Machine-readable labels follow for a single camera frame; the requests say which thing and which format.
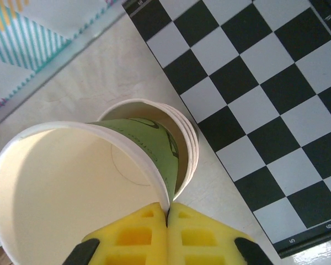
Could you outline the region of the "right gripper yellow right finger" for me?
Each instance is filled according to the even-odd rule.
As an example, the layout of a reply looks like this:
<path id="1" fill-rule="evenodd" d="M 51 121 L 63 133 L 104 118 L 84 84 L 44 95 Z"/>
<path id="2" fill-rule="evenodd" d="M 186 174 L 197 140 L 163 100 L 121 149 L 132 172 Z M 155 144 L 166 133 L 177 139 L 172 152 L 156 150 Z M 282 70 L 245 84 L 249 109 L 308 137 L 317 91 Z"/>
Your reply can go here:
<path id="1" fill-rule="evenodd" d="M 184 204 L 167 217 L 168 265 L 274 265 L 247 234 Z"/>

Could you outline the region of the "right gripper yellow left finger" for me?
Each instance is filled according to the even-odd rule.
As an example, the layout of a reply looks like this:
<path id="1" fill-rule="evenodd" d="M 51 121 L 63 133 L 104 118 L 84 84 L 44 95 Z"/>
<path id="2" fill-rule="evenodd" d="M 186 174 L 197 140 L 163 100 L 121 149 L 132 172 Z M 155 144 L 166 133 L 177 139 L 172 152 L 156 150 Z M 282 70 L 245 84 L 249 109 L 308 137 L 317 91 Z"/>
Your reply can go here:
<path id="1" fill-rule="evenodd" d="M 167 265 L 163 209 L 151 203 L 89 233 L 63 265 Z"/>

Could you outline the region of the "green paper coffee cup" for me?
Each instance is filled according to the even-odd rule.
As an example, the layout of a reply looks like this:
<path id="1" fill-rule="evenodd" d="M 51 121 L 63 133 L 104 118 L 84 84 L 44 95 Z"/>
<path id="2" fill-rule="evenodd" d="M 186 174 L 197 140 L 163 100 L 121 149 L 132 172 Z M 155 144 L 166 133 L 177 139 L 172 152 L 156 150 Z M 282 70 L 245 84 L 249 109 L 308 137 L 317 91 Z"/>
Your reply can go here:
<path id="1" fill-rule="evenodd" d="M 61 265 L 90 232 L 174 198 L 179 151 L 142 118 L 32 126 L 0 153 L 0 242 L 14 265 Z"/>

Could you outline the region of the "stack of green paper cups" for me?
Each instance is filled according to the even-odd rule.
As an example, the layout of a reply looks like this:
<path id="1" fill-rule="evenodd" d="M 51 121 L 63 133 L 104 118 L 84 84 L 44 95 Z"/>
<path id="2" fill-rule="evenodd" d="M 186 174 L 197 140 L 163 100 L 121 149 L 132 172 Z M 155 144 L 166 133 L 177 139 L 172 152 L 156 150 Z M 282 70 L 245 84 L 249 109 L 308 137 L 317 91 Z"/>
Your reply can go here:
<path id="1" fill-rule="evenodd" d="M 145 118 L 162 124 L 174 137 L 179 151 L 179 169 L 174 199 L 192 180 L 199 161 L 199 139 L 189 119 L 174 107 L 146 99 L 127 99 L 111 105 L 99 118 L 102 120 Z"/>

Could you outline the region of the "black and white chessboard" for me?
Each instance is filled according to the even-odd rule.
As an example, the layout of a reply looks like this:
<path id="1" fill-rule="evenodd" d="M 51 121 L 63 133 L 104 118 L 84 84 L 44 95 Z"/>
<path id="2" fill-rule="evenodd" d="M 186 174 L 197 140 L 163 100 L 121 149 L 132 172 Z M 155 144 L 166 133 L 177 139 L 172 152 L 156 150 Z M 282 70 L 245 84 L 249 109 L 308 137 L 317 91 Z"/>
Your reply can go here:
<path id="1" fill-rule="evenodd" d="M 282 258 L 331 240 L 331 0 L 123 8 Z"/>

